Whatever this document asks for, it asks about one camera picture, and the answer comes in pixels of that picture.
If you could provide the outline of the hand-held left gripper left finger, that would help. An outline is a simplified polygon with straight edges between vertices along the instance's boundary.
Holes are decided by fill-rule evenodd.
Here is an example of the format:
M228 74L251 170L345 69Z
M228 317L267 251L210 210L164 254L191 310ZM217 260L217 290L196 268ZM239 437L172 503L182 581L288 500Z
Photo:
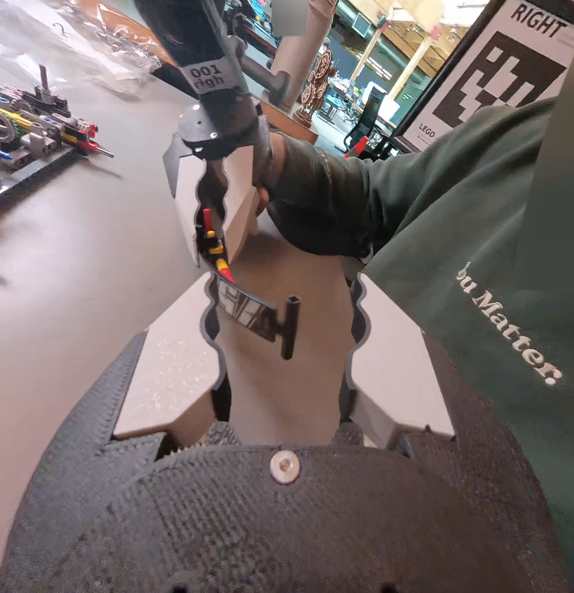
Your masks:
M204 273L148 327L113 436L163 432L196 444L216 421L214 390L223 363L206 321L214 318L215 276Z

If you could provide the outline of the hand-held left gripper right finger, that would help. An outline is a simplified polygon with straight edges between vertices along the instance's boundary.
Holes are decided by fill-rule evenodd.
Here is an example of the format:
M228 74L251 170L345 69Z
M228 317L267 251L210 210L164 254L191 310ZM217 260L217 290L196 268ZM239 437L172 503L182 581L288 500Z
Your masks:
M355 344L344 369L345 420L378 448L394 448L406 434L454 439L424 332L365 273L352 285L351 304Z

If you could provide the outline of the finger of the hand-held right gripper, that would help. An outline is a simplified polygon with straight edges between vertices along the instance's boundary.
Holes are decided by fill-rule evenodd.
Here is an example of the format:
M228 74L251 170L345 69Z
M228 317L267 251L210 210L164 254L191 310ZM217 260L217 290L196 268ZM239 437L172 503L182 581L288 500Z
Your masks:
M196 215L201 207L198 187L205 173L204 160L180 158L175 203L186 246L196 267L201 266L196 231Z
M227 261L232 263L244 246L249 232L257 233L256 211L259 204L253 184L254 147L242 146L223 159L227 181L224 196L223 238Z

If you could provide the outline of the black yellow lego wing assembly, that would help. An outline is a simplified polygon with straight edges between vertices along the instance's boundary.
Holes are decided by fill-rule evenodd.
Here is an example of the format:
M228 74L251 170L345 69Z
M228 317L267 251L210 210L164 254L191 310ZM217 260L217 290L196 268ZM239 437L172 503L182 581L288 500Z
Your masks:
M270 343L280 337L281 357L291 360L298 333L301 299L296 295L289 296L283 319L279 320L276 307L243 289L235 281L225 241L214 226L213 211L198 206L194 221L197 261L204 263L214 274L220 306L234 321Z

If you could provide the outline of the lego car chassis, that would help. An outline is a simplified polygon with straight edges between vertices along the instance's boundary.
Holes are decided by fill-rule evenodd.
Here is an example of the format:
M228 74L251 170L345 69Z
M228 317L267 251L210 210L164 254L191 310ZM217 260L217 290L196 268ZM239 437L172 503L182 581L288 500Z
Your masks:
M45 65L39 74L33 92L0 86L0 201L77 156L114 158L96 141L98 127L52 92Z

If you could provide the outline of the person's right hand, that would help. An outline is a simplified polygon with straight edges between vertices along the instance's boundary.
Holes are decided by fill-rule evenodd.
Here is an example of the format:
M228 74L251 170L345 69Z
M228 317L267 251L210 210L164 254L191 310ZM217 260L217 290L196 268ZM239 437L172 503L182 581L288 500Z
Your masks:
M257 195L256 217L268 207L270 199L278 188L283 174L286 149L286 137L279 132L270 132L266 152L257 161L253 170Z

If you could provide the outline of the black dumbbell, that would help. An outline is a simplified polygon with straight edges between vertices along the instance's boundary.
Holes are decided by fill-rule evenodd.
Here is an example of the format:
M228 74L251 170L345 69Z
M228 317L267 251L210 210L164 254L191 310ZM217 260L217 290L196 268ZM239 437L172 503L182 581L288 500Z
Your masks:
M243 73L268 92L268 101L270 104L276 107L281 106L291 84L290 75L283 70L278 71L277 74L273 74L261 64L248 57L246 55L245 42L239 37L229 36L228 41Z

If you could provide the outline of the person's green sweatshirt torso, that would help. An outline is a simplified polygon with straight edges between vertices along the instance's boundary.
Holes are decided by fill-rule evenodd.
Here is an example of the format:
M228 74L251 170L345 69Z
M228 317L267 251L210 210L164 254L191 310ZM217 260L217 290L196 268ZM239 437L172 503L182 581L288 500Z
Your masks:
M574 293L519 289L514 261L556 99L486 107L419 154L368 165L368 276L517 437L574 581Z

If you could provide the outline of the wooden gear model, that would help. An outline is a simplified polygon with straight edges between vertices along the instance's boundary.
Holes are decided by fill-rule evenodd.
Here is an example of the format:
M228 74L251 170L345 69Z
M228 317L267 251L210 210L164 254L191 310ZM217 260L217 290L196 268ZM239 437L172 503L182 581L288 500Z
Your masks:
M306 85L301 93L301 106L293 114L293 119L310 129L313 114L319 110L326 96L329 79L334 77L337 69L333 66L333 55L330 50L330 40L324 39L317 59L306 79Z

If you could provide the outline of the beige rounded object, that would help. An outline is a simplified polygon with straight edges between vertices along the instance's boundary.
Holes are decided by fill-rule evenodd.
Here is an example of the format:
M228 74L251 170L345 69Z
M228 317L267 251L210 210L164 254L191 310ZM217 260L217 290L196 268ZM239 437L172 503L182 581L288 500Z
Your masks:
M301 35L281 36L270 68L272 74L283 71L290 77L288 89L279 103L279 108L288 112L298 100L318 50L331 28L337 2L280 1L280 4L285 6L284 12L294 10L300 23L303 8L306 9L306 21L298 26Z

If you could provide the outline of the black office chair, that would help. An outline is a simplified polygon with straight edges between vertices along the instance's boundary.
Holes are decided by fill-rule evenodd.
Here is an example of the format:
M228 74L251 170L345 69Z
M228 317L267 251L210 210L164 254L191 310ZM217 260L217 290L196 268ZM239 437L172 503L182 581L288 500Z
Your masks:
M343 140L345 151L354 148L364 137L370 137L378 118L381 104L386 93L377 86L372 86L367 94L364 109L354 127Z

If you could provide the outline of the crumpled clear plastic bag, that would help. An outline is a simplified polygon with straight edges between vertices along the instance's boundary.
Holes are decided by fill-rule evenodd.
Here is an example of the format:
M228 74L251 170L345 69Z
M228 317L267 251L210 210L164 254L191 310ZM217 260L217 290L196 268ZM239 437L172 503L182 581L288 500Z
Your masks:
M101 1L89 16L80 1L0 1L0 66L40 84L44 65L52 91L92 83L135 98L163 59L149 37L107 25L109 12Z

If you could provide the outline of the black white marker sign board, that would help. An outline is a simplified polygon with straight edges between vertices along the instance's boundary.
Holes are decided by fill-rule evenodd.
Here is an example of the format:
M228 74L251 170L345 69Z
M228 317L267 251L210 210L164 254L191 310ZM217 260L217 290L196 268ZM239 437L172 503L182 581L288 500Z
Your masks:
M424 151L490 106L556 97L574 57L574 1L490 1L389 138Z

